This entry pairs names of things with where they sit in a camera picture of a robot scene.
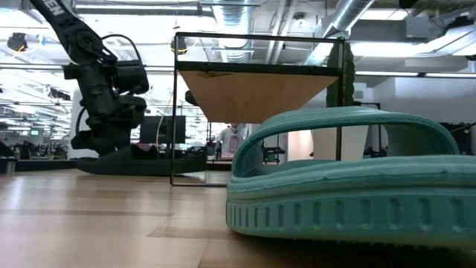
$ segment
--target wooden floor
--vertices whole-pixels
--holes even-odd
[[[225,199],[166,178],[3,177],[0,267],[476,267],[471,252],[242,236],[225,224]]]

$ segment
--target computer monitor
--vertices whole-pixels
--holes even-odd
[[[176,116],[176,144],[185,143],[186,116]],[[141,124],[140,143],[154,144],[157,138],[157,127],[161,116],[146,116]],[[158,132],[158,144],[172,143],[172,116],[165,116]]]

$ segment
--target shelf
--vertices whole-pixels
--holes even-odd
[[[299,109],[340,75],[337,68],[178,62],[177,69],[211,122],[262,123]]]

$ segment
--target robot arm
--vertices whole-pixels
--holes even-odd
[[[78,82],[83,96],[80,105],[88,112],[86,123],[91,130],[77,132],[72,147],[95,150],[104,156],[130,145],[131,129],[142,122],[147,107],[144,99],[133,96],[149,90],[142,62],[118,61],[102,39],[61,0],[30,1],[76,63],[63,66],[63,71],[65,79]]]
[[[70,13],[61,0],[30,1],[51,25],[59,42],[75,63],[89,64],[97,60],[114,63],[118,60],[103,45],[101,38],[86,23]]]

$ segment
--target person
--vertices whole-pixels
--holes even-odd
[[[235,154],[238,149],[238,146],[242,142],[242,137],[238,134],[238,124],[230,124],[229,127],[221,131],[216,141],[217,146],[218,143],[221,143],[222,145],[222,155]]]

